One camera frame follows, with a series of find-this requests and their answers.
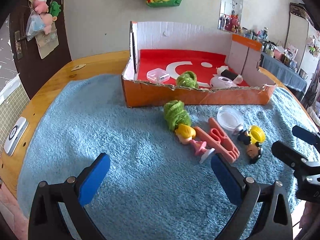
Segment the yellow bottle cap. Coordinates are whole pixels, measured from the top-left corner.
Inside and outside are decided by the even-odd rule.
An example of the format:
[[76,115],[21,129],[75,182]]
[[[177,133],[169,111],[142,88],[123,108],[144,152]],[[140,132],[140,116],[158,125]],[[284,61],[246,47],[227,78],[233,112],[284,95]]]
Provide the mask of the yellow bottle cap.
[[252,144],[255,144],[256,142],[262,144],[266,140],[263,129],[256,125],[249,128],[249,136],[251,137]]

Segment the pink white round device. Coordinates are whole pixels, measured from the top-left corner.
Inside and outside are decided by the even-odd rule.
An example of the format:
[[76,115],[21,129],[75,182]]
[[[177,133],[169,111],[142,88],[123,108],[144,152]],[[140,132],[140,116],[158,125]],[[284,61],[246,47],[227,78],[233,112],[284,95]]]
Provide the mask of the pink white round device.
[[214,89],[227,89],[237,87],[237,85],[229,78],[224,76],[214,76],[210,80],[210,86]]

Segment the white plush with black band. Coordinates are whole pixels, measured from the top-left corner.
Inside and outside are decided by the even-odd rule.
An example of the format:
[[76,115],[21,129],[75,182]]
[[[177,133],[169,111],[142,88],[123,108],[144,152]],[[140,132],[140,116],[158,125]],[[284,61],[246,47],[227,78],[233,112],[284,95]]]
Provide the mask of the white plush with black band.
[[228,66],[221,66],[217,68],[217,74],[232,80],[236,85],[239,85],[243,81],[243,77],[230,70]]

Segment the green yarn ball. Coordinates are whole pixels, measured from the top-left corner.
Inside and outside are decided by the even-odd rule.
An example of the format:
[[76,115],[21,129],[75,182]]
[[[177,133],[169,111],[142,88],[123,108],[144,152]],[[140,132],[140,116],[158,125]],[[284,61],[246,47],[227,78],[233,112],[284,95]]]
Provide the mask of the green yarn ball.
[[183,72],[176,79],[176,86],[198,89],[199,84],[197,83],[196,74],[194,72],[192,72],[192,71]]
[[189,113],[184,109],[184,102],[180,100],[172,100],[163,106],[164,118],[168,124],[168,128],[174,131],[179,124],[191,126],[191,118]]

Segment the red plush doll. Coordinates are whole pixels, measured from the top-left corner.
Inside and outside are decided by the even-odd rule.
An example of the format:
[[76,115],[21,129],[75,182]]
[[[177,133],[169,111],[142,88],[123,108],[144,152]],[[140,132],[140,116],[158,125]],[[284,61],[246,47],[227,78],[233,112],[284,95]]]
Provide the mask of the red plush doll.
[[240,28],[238,15],[231,15],[228,23],[225,25],[225,30],[237,33]]

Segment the blonde girl figurine pink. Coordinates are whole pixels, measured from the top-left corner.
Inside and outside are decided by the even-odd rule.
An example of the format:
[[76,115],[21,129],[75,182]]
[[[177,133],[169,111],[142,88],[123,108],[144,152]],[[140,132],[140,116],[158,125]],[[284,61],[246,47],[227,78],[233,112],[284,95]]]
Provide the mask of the blonde girl figurine pink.
[[195,156],[200,157],[200,164],[204,163],[215,152],[215,148],[207,148],[205,141],[195,140],[196,131],[191,126],[179,124],[175,129],[175,134],[181,144],[193,146]]

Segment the green plush toy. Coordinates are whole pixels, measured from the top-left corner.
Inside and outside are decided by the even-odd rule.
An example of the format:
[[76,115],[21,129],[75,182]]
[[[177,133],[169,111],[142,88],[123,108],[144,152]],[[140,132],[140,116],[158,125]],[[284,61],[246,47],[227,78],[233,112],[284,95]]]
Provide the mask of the green plush toy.
[[49,6],[49,13],[53,17],[57,18],[60,12],[61,12],[61,5],[59,5],[59,3],[57,3],[56,1],[52,1]]

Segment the wall mirror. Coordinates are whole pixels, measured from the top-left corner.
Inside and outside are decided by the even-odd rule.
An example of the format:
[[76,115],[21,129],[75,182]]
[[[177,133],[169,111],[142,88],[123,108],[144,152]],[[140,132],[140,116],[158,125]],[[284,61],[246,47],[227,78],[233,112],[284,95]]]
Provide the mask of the wall mirror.
[[238,15],[239,23],[241,22],[243,1],[244,0],[221,0],[218,29],[225,30],[225,25],[228,23],[231,15]]

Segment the white wardrobe cabinet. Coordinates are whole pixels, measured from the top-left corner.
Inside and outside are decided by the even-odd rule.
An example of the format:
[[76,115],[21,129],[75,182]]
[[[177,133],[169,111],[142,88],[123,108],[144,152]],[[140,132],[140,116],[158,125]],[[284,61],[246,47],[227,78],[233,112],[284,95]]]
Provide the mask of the white wardrobe cabinet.
[[310,86],[319,63],[319,31],[314,27],[303,4],[290,3],[289,15],[285,46],[297,48],[297,69],[306,73],[307,86]]

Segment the orange cardboard box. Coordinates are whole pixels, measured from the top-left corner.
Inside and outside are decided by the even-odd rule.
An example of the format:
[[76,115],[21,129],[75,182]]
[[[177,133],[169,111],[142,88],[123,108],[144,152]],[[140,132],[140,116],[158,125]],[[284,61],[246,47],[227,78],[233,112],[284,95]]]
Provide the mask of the orange cardboard box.
[[[130,58],[121,75],[128,107],[163,106],[171,100],[187,105],[264,105],[276,84],[259,70],[261,44],[243,36],[175,22],[132,22]],[[243,77],[237,87],[214,89],[217,68],[228,66]],[[150,82],[148,71],[170,74],[165,83]],[[197,76],[198,89],[176,86],[186,71]]]

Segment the clear round plastic lid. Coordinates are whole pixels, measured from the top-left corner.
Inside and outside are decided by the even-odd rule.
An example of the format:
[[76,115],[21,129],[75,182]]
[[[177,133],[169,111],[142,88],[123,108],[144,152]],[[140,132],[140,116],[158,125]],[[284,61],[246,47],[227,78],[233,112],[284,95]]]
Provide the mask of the clear round plastic lid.
[[221,106],[216,119],[219,125],[228,131],[234,131],[239,125],[244,124],[242,115],[231,106]]

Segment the dark blue covered desk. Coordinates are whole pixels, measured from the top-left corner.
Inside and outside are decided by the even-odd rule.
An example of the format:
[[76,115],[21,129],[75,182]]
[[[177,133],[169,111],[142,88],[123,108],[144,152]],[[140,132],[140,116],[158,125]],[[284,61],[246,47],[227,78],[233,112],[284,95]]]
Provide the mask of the dark blue covered desk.
[[279,60],[261,53],[261,66],[274,75],[294,96],[301,101],[306,93],[307,82]]

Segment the white remote device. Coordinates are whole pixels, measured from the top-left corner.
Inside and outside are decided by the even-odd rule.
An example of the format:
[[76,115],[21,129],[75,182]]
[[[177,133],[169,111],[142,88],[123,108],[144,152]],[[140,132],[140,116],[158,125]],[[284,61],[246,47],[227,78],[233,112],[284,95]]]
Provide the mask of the white remote device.
[[21,116],[11,129],[4,144],[4,151],[9,157],[13,155],[14,150],[28,125],[29,122],[27,121],[27,119]]

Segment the pink plush toy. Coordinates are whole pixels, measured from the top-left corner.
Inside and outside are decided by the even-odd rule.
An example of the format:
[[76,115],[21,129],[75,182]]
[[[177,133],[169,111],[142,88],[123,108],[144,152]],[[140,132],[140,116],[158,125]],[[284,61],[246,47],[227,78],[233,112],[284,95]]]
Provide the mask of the pink plush toy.
[[43,32],[45,35],[48,35],[52,31],[52,24],[57,20],[57,17],[49,13],[47,0],[33,0],[33,10],[39,14],[44,22],[45,27]]

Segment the pink plastic clip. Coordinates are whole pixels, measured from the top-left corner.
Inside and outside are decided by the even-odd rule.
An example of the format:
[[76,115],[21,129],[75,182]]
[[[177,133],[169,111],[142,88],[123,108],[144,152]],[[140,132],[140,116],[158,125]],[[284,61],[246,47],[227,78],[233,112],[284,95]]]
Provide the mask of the pink plastic clip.
[[210,148],[215,148],[216,152],[221,153],[229,163],[234,163],[240,156],[239,150],[214,118],[209,118],[208,124],[210,126],[208,132],[199,126],[194,126],[196,136],[205,141]]

